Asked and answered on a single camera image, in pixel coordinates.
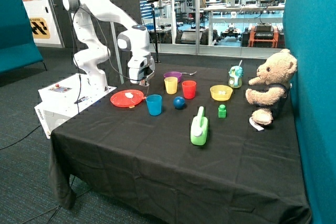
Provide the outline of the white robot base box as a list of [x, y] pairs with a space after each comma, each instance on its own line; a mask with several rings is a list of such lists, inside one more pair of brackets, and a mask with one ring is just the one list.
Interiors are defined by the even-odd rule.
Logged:
[[[35, 106], [35, 112], [40, 120], [47, 138], [51, 132], [82, 112], [95, 102], [115, 90], [107, 86], [101, 91], [93, 89], [86, 74], [74, 74], [38, 90], [41, 103]], [[87, 100], [74, 104], [82, 97]]]

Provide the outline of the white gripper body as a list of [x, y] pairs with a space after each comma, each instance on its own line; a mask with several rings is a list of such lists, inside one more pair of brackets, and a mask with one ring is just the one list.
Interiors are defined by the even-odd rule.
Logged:
[[128, 62], [129, 78], [131, 83], [150, 80], [155, 75], [155, 62], [151, 55], [132, 56]]

